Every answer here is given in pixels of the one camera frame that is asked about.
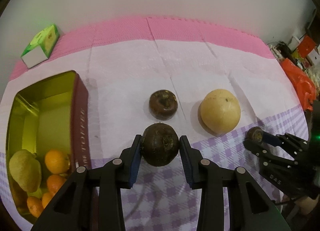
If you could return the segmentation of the orange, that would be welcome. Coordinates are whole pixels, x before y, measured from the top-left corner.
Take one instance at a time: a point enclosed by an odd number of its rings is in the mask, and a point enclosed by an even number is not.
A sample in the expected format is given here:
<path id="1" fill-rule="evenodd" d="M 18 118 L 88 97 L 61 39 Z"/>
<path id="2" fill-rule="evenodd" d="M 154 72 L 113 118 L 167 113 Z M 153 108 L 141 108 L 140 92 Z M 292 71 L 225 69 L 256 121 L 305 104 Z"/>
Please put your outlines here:
<path id="1" fill-rule="evenodd" d="M 49 150 L 44 156 L 44 163 L 52 174 L 65 174 L 71 167 L 69 156 L 60 150 Z"/>

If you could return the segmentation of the dark mangosteen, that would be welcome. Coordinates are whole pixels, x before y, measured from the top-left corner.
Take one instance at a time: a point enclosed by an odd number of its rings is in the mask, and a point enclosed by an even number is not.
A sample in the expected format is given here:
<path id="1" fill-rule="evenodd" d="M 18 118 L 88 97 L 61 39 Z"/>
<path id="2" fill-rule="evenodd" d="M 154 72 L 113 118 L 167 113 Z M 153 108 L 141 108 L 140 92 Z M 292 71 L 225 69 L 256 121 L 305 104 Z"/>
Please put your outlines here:
<path id="1" fill-rule="evenodd" d="M 140 151 L 149 165 L 163 167 L 178 154 L 178 136 L 168 124 L 152 124 L 143 133 Z"/>
<path id="2" fill-rule="evenodd" d="M 169 120 L 178 108 L 174 93 L 169 90 L 158 90 L 149 99 L 149 110 L 153 117 L 158 120 Z"/>
<path id="3" fill-rule="evenodd" d="M 248 130 L 246 133 L 246 139 L 261 143 L 263 141 L 263 134 L 264 131 L 260 127 L 255 126 Z"/>

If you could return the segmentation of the green white tissue box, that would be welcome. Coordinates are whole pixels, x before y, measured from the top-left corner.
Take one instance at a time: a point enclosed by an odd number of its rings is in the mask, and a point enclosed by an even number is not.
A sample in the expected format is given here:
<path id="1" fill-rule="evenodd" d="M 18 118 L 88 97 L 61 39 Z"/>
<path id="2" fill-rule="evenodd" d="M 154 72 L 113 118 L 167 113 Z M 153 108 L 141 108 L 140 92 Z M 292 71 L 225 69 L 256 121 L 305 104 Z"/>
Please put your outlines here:
<path id="1" fill-rule="evenodd" d="M 56 24 L 52 24 L 37 33 L 21 54 L 27 68 L 33 68 L 49 59 L 60 34 Z"/>

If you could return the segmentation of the background clutter pile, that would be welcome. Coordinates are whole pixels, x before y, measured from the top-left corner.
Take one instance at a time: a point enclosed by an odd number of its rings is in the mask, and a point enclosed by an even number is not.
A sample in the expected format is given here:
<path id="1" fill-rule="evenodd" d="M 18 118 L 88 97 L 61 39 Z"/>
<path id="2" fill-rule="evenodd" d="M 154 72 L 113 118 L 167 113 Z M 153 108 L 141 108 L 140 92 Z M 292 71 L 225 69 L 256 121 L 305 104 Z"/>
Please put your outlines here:
<path id="1" fill-rule="evenodd" d="M 277 61 L 288 58 L 317 84 L 319 83 L 319 11 L 313 11 L 306 31 L 300 38 L 293 35 L 288 43 L 271 42 L 268 47 Z"/>

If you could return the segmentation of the dark mangosteen back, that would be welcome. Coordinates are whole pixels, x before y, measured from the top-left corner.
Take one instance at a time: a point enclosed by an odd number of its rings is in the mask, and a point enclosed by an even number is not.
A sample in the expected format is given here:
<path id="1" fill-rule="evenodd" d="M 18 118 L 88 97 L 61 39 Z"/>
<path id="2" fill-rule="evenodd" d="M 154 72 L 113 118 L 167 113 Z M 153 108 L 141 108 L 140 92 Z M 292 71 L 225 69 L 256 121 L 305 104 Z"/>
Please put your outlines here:
<path id="1" fill-rule="evenodd" d="M 153 117 L 158 120 L 169 120 L 178 108 L 174 93 L 169 90 L 158 90 L 149 99 L 149 110 Z"/>

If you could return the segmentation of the pale yellow pear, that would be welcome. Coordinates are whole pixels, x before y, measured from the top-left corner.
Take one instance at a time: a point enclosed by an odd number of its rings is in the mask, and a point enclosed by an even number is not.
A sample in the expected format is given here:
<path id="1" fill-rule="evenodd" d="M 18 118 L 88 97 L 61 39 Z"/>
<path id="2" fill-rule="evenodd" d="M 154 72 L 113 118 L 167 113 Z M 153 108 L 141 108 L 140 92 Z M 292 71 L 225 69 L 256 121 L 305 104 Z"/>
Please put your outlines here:
<path id="1" fill-rule="evenodd" d="M 223 135 L 232 131 L 240 122 L 239 101 L 230 91 L 215 89 L 201 102 L 200 116 L 207 128 L 217 135 Z"/>

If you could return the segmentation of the gold toffee tin box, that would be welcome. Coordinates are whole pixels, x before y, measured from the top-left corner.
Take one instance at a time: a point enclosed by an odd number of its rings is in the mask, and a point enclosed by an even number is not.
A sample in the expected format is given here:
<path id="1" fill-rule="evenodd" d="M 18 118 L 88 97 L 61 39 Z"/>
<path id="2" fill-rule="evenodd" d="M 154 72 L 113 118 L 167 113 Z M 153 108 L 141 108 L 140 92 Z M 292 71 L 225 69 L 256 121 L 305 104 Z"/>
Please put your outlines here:
<path id="1" fill-rule="evenodd" d="M 14 97 L 7 128 L 6 160 L 28 150 L 41 164 L 42 182 L 33 196 L 46 192 L 50 171 L 44 163 L 52 149 L 66 153 L 71 174 L 77 167 L 91 168 L 88 145 L 88 90 L 78 73 L 67 71 L 20 90 Z"/>

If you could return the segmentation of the orange plastic bag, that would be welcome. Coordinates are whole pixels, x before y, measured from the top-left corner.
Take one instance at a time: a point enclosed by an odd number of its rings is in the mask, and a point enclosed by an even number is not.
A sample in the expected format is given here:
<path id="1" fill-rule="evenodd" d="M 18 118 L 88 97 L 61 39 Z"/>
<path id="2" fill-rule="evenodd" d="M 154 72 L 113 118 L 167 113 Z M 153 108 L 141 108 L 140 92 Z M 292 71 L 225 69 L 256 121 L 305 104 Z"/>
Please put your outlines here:
<path id="1" fill-rule="evenodd" d="M 280 63 L 285 74 L 291 81 L 303 110 L 313 110 L 313 102 L 316 100 L 316 87 L 311 79 L 297 67 L 290 59 L 285 58 Z"/>

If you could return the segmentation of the green pear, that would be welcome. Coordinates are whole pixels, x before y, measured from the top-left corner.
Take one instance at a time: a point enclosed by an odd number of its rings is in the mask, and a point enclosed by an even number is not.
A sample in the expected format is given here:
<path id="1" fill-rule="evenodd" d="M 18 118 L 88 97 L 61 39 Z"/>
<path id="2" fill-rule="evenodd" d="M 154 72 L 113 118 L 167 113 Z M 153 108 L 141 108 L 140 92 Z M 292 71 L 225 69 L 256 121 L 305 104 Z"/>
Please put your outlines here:
<path id="1" fill-rule="evenodd" d="M 9 171 L 23 191 L 34 193 L 40 187 L 41 164 L 28 150 L 23 149 L 13 154 L 9 161 Z"/>

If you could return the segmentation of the pink purple checkered tablecloth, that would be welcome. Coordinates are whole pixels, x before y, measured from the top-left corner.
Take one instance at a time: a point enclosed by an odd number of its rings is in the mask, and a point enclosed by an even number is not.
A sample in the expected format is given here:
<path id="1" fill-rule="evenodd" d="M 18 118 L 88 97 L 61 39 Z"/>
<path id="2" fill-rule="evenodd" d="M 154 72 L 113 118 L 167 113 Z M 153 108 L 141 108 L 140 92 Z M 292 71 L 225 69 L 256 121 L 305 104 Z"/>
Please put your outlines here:
<path id="1" fill-rule="evenodd" d="M 257 37 L 122 18 L 63 35 L 1 101 L 1 198 L 22 230 L 289 230 L 308 126 Z"/>

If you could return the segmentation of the lone orange kumquat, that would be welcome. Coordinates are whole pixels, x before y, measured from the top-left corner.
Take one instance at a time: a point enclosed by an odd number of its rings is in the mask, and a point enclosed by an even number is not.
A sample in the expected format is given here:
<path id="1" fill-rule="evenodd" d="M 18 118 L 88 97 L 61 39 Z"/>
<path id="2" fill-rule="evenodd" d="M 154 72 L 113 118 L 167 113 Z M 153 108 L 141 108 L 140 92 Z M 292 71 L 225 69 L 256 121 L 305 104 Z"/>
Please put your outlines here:
<path id="1" fill-rule="evenodd" d="M 46 206 L 49 204 L 52 198 L 53 198 L 53 195 L 50 192 L 46 192 L 42 195 L 41 202 L 42 202 L 43 208 L 46 208 Z"/>

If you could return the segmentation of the tangerine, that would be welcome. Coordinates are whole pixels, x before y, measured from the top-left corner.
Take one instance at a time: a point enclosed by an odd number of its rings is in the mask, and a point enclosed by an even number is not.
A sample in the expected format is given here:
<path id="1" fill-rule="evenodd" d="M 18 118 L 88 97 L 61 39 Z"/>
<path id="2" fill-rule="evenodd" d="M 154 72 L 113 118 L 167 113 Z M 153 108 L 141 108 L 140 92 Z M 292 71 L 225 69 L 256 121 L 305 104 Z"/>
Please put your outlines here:
<path id="1" fill-rule="evenodd" d="M 66 178 L 60 175 L 50 175 L 47 178 L 47 189 L 54 196 L 66 182 Z"/>
<path id="2" fill-rule="evenodd" d="M 42 201 L 34 196 L 29 196 L 27 198 L 27 207 L 31 215 L 33 215 L 36 218 L 39 218 L 43 212 Z"/>

